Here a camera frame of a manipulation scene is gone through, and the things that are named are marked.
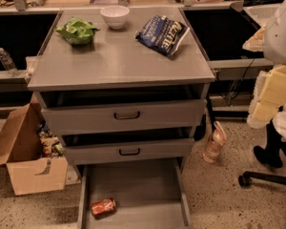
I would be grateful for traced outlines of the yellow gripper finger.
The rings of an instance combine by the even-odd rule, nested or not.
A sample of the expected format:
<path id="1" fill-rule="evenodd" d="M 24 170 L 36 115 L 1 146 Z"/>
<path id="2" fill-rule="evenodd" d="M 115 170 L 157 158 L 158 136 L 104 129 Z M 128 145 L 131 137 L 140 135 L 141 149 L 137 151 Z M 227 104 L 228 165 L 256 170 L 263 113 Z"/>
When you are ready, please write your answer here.
<path id="1" fill-rule="evenodd" d="M 252 35 L 242 46 L 243 50 L 250 52 L 262 52 L 264 47 L 265 28 L 261 27 L 254 35 Z"/>
<path id="2" fill-rule="evenodd" d="M 255 81 L 247 123 L 254 129 L 263 128 L 285 102 L 286 65 L 275 65 L 269 72 L 261 71 Z"/>

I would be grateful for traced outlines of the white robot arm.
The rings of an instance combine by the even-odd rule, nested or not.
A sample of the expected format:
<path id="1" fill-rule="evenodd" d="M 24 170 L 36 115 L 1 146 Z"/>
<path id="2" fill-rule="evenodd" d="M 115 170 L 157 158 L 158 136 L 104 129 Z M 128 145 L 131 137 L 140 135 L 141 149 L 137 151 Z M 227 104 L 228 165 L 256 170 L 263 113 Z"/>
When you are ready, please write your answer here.
<path id="1" fill-rule="evenodd" d="M 264 58 L 274 64 L 269 72 L 260 72 L 255 81 L 247 123 L 258 129 L 273 122 L 286 139 L 286 0 L 242 48 L 263 52 Z"/>

